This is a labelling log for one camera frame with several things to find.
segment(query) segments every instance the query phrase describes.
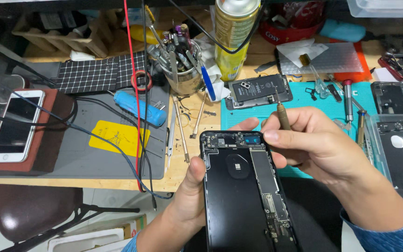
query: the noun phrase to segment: white phone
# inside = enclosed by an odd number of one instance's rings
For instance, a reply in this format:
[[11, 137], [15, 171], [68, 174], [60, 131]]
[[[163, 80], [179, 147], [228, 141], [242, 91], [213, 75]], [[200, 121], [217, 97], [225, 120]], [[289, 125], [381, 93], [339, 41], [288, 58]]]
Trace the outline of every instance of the white phone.
[[[43, 105], [45, 93], [42, 90], [16, 91], [17, 94], [29, 99], [38, 106]], [[4, 111], [4, 118], [37, 123], [40, 109], [21, 99], [15, 94], [10, 95]], [[0, 124], [0, 163], [23, 162], [26, 160], [34, 136], [35, 126], [13, 122]]]

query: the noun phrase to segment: phone frame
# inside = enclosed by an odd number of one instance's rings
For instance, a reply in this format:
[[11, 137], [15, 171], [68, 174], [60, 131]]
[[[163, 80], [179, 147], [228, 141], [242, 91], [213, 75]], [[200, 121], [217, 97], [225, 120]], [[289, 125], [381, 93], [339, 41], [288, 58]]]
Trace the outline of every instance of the phone frame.
[[[43, 101], [45, 97], [45, 92], [42, 90], [25, 90], [25, 91], [15, 91], [15, 93], [20, 94], [23, 97], [39, 97], [38, 106], [43, 106]], [[8, 105], [12, 98], [19, 98], [16, 94], [11, 94], [10, 98], [7, 102], [7, 105], [4, 109], [3, 117], [5, 117]], [[32, 120], [33, 123], [38, 123], [38, 118], [40, 116], [40, 109], [36, 109], [34, 118]], [[29, 135], [27, 136], [26, 146], [24, 148], [24, 152], [22, 153], [0, 153], [0, 163], [19, 163], [26, 160], [27, 155], [29, 154], [29, 150], [31, 148], [32, 139], [35, 133], [36, 126], [31, 126], [31, 130], [29, 131]]]
[[[206, 130], [206, 131], [202, 132], [200, 134], [200, 138], [199, 138], [200, 157], [203, 159], [203, 162], [205, 164], [206, 164], [206, 158], [205, 158], [204, 151], [203, 151], [202, 136], [203, 136], [203, 134], [219, 134], [219, 133], [232, 133], [232, 134], [234, 134], [234, 133], [243, 133], [243, 134], [253, 133], [253, 134], [258, 134], [260, 136], [261, 140], [263, 141], [262, 143], [265, 145], [265, 150], [267, 152], [267, 155], [271, 160], [270, 165], [271, 165], [271, 167], [272, 167], [272, 169], [274, 171], [274, 174], [275, 174], [275, 180], [277, 182], [277, 187], [279, 188], [279, 194], [283, 197], [283, 199], [285, 201], [285, 209], [287, 211], [288, 216], [292, 216], [292, 213], [291, 213], [291, 211], [290, 211], [290, 209], [289, 209], [289, 207], [287, 205], [287, 201], [286, 201], [287, 198], [285, 196], [281, 180], [279, 178], [278, 173], [276, 172], [276, 166], [275, 166], [275, 164], [273, 162], [273, 156], [271, 154], [270, 146], [265, 142], [265, 140], [263, 138], [263, 133], [260, 132], [260, 131], [255, 131], [255, 130]], [[203, 202], [204, 202], [204, 205], [205, 205], [205, 218], [208, 219], [209, 210], [208, 210], [208, 198], [206, 197], [206, 181], [207, 181], [207, 177], [206, 177], [206, 174], [205, 174], [205, 177], [203, 179], [203, 195], [204, 195]], [[295, 231], [296, 230], [296, 227], [295, 227], [296, 225], [294, 224], [293, 219], [291, 217], [289, 217], [289, 220], [290, 220], [290, 223], [292, 225], [292, 232], [293, 232], [293, 235], [294, 235], [294, 238], [295, 238], [295, 241], [296, 241], [296, 231]], [[207, 241], [208, 251], [211, 251], [211, 249], [210, 249], [210, 247], [211, 247], [211, 239], [210, 239], [210, 235], [209, 235], [209, 230], [210, 230], [209, 225], [210, 225], [210, 223], [209, 223], [209, 221], [207, 221], [206, 222], [206, 241]], [[296, 245], [296, 248], [297, 248], [298, 251], [302, 251], [299, 242], [296, 241], [295, 245]]]

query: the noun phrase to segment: tool holder cup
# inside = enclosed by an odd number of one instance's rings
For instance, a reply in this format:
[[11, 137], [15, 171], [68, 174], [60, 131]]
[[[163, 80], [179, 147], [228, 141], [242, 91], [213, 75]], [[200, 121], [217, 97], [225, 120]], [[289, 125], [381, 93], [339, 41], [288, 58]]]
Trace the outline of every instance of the tool holder cup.
[[[196, 48], [201, 52], [200, 47], [197, 43], [191, 40], [192, 49]], [[202, 75], [197, 71], [195, 66], [184, 72], [178, 72], [177, 79], [174, 80], [172, 71], [167, 70], [163, 67], [164, 74], [171, 85], [171, 88], [181, 96], [189, 96], [197, 93], [197, 91], [202, 87]]]

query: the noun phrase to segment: black battery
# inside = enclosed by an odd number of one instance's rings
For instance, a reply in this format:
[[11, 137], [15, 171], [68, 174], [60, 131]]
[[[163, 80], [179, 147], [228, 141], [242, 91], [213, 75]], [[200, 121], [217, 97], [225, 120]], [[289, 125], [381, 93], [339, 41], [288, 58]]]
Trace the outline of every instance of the black battery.
[[237, 102], [274, 95], [276, 94], [275, 90], [277, 90], [278, 93], [286, 92], [283, 77], [280, 74], [250, 78], [243, 80], [243, 82], [232, 85]]

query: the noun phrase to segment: blue pry tool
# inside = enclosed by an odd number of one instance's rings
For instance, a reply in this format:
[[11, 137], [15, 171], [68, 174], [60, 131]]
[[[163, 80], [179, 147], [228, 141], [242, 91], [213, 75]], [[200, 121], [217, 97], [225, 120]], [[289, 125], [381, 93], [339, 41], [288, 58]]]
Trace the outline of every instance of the blue pry tool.
[[214, 87], [212, 87], [211, 79], [209, 78], [208, 72], [204, 66], [201, 67], [201, 74], [203, 75], [203, 81], [208, 89], [209, 96], [211, 96], [211, 100], [215, 100]]
[[[138, 116], [138, 107], [136, 104], [136, 97], [127, 94], [125, 91], [119, 90], [114, 95], [115, 102], [123, 109], [128, 112], [133, 113], [136, 117]], [[146, 113], [146, 103], [139, 100], [139, 112], [141, 118], [144, 119]], [[166, 121], [166, 112], [147, 105], [147, 122], [153, 124], [154, 126], [160, 127]]]

